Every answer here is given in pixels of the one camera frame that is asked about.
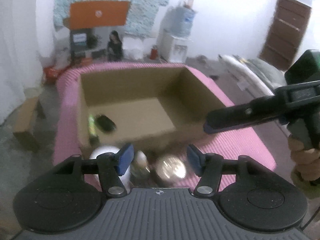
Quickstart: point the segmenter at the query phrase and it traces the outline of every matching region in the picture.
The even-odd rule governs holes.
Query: pink striped cushion
[[[78,78],[82,73],[92,71],[104,71],[109,69],[143,68],[143,67],[182,67],[183,64],[142,64],[142,63],[102,63],[88,67],[68,70],[57,81],[57,89],[61,100],[60,118],[57,127],[53,164],[62,162],[73,154],[81,154],[77,140],[76,104],[78,97]],[[226,106],[233,103],[215,84],[201,72],[190,68],[193,74],[201,80]],[[210,141],[202,140],[193,142],[203,153],[215,152],[225,159],[237,159],[239,155],[248,155],[267,168],[274,170],[276,163],[252,128],[233,130],[217,134]],[[172,149],[172,152],[180,153],[185,158],[186,145]],[[100,188],[92,175],[85,176],[86,181]],[[175,187],[190,187],[192,190],[198,183],[199,178],[192,174]],[[235,181],[233,175],[225,175],[221,180],[220,190]]]

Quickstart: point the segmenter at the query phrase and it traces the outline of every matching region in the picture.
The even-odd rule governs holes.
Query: pillow
[[[249,59],[248,61],[255,65],[265,75],[265,77],[271,82],[273,88],[287,85],[283,71],[276,69],[274,66],[259,58]]]
[[[237,60],[235,57],[228,55],[219,55],[219,61],[229,70],[231,73],[239,73],[245,80],[256,87],[263,95],[273,96],[272,90],[263,82],[246,64]]]
[[[236,60],[238,60],[240,63],[244,64],[245,66],[247,66],[253,73],[255,73],[257,75],[258,78],[260,78],[260,80],[266,84],[266,86],[273,92],[275,88],[277,87],[273,87],[271,81],[264,75],[264,73],[258,69],[254,64],[250,63],[249,61],[247,61],[244,58],[241,58],[239,56],[233,56]]]

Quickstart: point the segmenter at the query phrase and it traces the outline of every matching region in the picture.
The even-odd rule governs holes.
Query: cardboard box
[[[13,128],[13,135],[19,143],[28,151],[36,153],[40,146],[33,136],[33,128],[37,116],[45,118],[44,111],[38,97],[27,99],[20,107]]]
[[[84,158],[92,151],[88,116],[105,114],[116,125],[100,143],[160,152],[172,143],[206,136],[207,113],[224,104],[188,68],[140,68],[81,75],[77,110],[78,139]]]

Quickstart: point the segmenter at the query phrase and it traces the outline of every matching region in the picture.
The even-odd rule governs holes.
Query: hand
[[[296,163],[296,170],[301,173],[304,180],[312,181],[320,178],[320,151],[316,149],[304,150],[303,143],[288,138],[291,159]]]

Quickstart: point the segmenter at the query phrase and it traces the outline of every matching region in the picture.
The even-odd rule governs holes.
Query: metal screw head
[[[108,189],[108,192],[112,195],[120,195],[124,192],[124,189],[121,187],[111,187],[110,189]]]
[[[252,114],[252,109],[251,109],[251,108],[248,108],[248,109],[246,109],[244,112],[245,112],[245,114],[248,114],[248,115],[249,115],[249,114]]]
[[[201,186],[197,188],[197,191],[201,194],[210,194],[212,192],[212,188],[208,186]]]

